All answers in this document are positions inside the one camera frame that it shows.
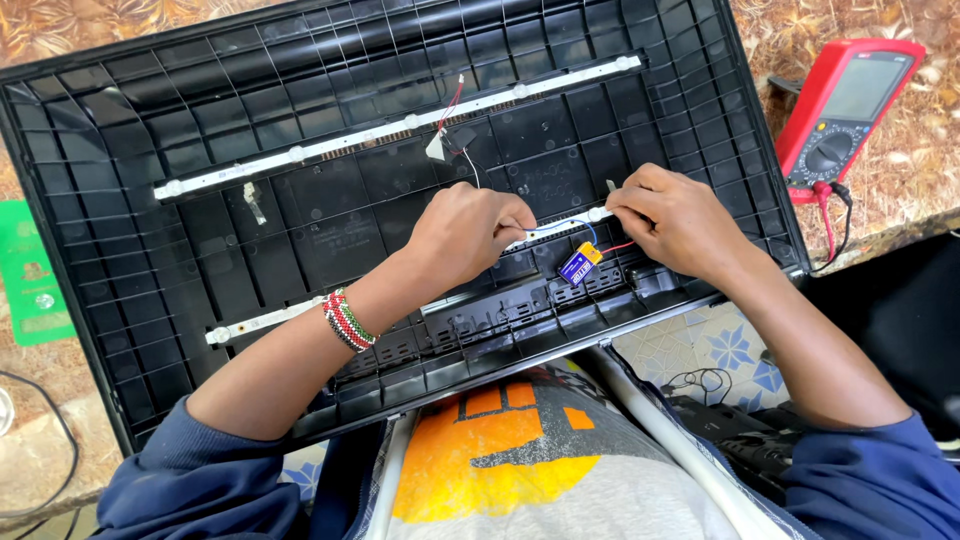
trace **led backlight strip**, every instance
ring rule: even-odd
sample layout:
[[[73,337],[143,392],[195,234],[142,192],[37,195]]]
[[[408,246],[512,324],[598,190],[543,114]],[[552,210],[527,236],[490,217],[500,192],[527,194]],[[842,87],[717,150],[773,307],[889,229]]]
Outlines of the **led backlight strip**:
[[[554,234],[563,233],[571,229],[576,229],[577,227],[584,227],[584,224],[582,223],[584,221],[590,224],[599,223],[612,215],[613,214],[607,209],[603,207],[597,207],[595,209],[578,213],[577,215],[571,215],[570,217],[559,219],[553,223],[548,223],[543,226],[544,228],[551,227],[551,229],[548,231],[527,232],[526,240],[510,244],[507,246],[507,249],[503,250],[503,252],[511,252],[517,248],[525,246],[528,242],[540,240],[542,238],[553,236]],[[259,317],[253,317],[253,319],[241,321],[227,327],[218,327],[207,332],[204,337],[206,338],[206,342],[210,345],[215,343],[227,343],[234,337],[240,337],[241,335],[244,335],[250,331],[259,330],[289,321],[297,315],[304,313],[311,307],[319,306],[322,299],[323,297],[318,296],[306,302],[301,302],[285,309],[278,309],[277,311],[271,311],[270,313],[260,315]]]
[[[574,85],[583,81],[590,81],[592,79],[597,79],[618,71],[626,71],[633,67],[640,66],[641,61],[637,56],[620,57],[615,61],[607,62],[595,67],[581,71],[574,71],[573,73],[567,73],[566,75],[540,81],[539,83],[532,83],[530,85],[524,85],[521,83],[514,86],[510,90],[460,103],[457,105],[456,114],[459,116],[461,114],[467,114],[476,110],[488,109],[517,99],[523,99],[533,94],[548,92],[564,86]],[[289,165],[291,163],[300,163],[307,158],[321,156],[328,152],[334,152],[342,148],[368,143],[381,137],[395,135],[407,130],[413,130],[419,126],[439,122],[441,117],[444,115],[444,110],[445,108],[433,110],[426,114],[410,114],[401,121],[393,122],[387,124],[386,126],[373,128],[365,132],[344,135],[343,137],[325,140],[323,142],[318,142],[317,144],[311,144],[305,147],[294,146],[283,154],[276,154],[247,163],[236,163],[232,167],[202,174],[187,180],[171,180],[164,186],[155,188],[154,196],[157,200],[162,201],[163,199],[177,197],[183,193],[189,193],[190,191],[202,189],[211,185],[230,182],[239,178],[244,178],[269,171],[271,169],[276,169],[284,165]]]

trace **beaded bracelet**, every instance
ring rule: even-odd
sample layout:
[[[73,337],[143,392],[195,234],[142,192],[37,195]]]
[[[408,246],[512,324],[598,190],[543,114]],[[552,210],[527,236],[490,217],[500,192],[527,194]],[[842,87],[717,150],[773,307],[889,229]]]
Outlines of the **beaded bracelet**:
[[[343,287],[324,296],[324,316],[330,323],[333,333],[347,344],[355,353],[363,353],[373,346],[376,338],[363,330],[347,306]]]

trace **orange graphic print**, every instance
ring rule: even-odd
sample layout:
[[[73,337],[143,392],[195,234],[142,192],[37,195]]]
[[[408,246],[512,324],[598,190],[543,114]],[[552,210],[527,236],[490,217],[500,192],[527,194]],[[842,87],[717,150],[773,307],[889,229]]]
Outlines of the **orange graphic print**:
[[[581,422],[589,423],[583,411],[577,412]],[[475,466],[477,458],[543,437],[530,382],[490,386],[441,404],[436,414],[423,416],[414,431],[394,517],[425,523],[474,513],[502,516],[523,504],[556,501],[593,468],[599,455]]]

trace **black cable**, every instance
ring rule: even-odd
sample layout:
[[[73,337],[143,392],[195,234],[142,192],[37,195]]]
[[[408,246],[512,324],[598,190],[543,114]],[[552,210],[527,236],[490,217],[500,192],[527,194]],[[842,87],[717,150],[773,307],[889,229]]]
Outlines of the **black cable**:
[[[34,531],[36,531],[38,528],[43,527],[43,524],[47,523],[48,521],[50,521],[50,520],[43,520],[43,521],[41,521],[41,522],[38,522],[36,525],[34,525],[34,526],[31,527],[31,528],[28,528],[23,534],[17,536],[17,537],[14,538],[13,540],[23,540],[23,539],[26,538],[27,536],[30,536],[31,534],[33,534]]]
[[[820,268],[810,270],[811,274],[823,271],[840,258],[840,254],[843,253],[843,250],[847,249],[847,242],[850,240],[850,220],[853,216],[853,198],[850,196],[850,190],[839,182],[831,182],[830,187],[833,188],[833,192],[836,193],[837,197],[840,197],[844,204],[847,205],[847,229],[843,232],[843,242],[840,244],[840,249],[833,254],[833,258],[824,263]]]
[[[73,536],[73,529],[77,527],[77,520],[80,519],[80,511],[82,508],[77,508],[73,512],[73,521],[70,522],[70,528],[66,532],[66,536],[63,537],[63,540],[70,540],[70,537]]]
[[[67,427],[66,421],[63,420],[63,415],[60,414],[60,410],[57,408],[56,405],[54,405],[54,401],[50,399],[50,395],[47,394],[47,391],[44,390],[42,386],[33,382],[32,380],[24,379],[19,375],[14,375],[13,373],[9,373],[6,371],[0,371],[0,375],[4,377],[9,377],[10,379],[17,380],[19,382],[23,382],[28,386],[32,386],[34,390],[36,390],[37,392],[40,393],[41,396],[43,396],[43,399],[47,401],[47,404],[54,411],[54,414],[57,415],[57,420],[60,422],[60,426],[63,428],[63,433],[66,434],[66,439],[70,442],[70,448],[73,451],[73,462],[70,464],[70,472],[67,473],[66,479],[63,481],[63,485],[61,485],[60,488],[57,491],[55,491],[54,494],[51,495],[49,499],[47,499],[43,503],[40,503],[37,506],[34,506],[33,508],[24,508],[22,510],[10,510],[5,512],[0,512],[0,518],[15,518],[19,516],[25,516],[27,514],[31,514],[33,512],[36,512],[37,510],[40,510],[42,507],[52,502],[53,499],[56,499],[57,495],[63,492],[67,484],[70,483],[70,480],[73,479],[73,475],[77,472],[77,462],[80,460],[80,449],[77,447],[77,439],[73,438],[73,433],[70,432],[70,428]],[[31,530],[28,530],[27,532],[28,533],[33,532],[34,530],[36,529],[33,528]]]
[[[720,384],[716,388],[710,389],[710,388],[707,388],[706,384],[704,384],[704,375],[707,373],[712,373],[716,375],[717,379],[720,380]],[[670,381],[667,382],[667,384],[661,386],[660,391],[663,392],[664,394],[673,394],[674,390],[679,390],[681,388],[686,388],[688,386],[698,386],[704,391],[704,405],[706,405],[708,394],[710,394],[711,392],[716,392],[720,388],[723,388],[723,385],[724,385],[723,377],[720,377],[719,375],[717,375],[720,373],[726,374],[727,380],[730,381],[730,383],[727,385],[727,391],[723,393],[723,396],[720,398],[720,401],[718,402],[722,404],[724,400],[727,399],[727,395],[730,394],[730,389],[733,388],[733,377],[730,375],[729,371],[719,367],[704,367],[704,368],[696,369],[693,371],[685,371],[683,373],[678,373],[677,375],[673,376],[670,379]],[[673,381],[676,380],[677,377],[683,377],[684,383],[675,386],[673,384]]]

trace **multimeter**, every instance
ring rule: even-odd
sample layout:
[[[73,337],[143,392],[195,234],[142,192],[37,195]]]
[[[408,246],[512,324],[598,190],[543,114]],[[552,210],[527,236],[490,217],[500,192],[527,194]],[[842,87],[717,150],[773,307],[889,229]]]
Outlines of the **multimeter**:
[[[917,43],[871,37],[824,47],[777,139],[791,201],[818,203],[815,182],[843,180],[925,54]]]

